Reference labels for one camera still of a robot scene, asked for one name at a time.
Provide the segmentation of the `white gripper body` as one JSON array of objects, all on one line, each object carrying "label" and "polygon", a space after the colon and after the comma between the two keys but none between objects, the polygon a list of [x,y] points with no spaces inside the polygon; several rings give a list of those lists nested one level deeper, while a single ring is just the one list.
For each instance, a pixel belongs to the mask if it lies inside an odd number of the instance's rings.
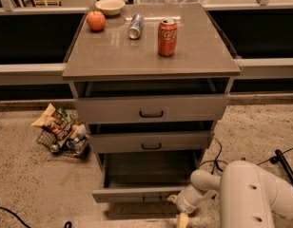
[{"label": "white gripper body", "polygon": [[181,213],[190,215],[201,201],[211,199],[215,195],[215,190],[202,191],[190,184],[177,195],[176,206]]}]

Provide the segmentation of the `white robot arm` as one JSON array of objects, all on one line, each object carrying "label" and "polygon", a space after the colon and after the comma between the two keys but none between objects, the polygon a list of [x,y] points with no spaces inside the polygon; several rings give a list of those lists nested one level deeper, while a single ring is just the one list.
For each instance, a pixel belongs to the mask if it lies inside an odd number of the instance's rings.
[{"label": "white robot arm", "polygon": [[275,228],[274,216],[293,219],[293,186],[248,161],[233,161],[220,176],[196,170],[190,185],[168,201],[177,206],[177,228],[186,228],[198,204],[220,196],[221,228]]}]

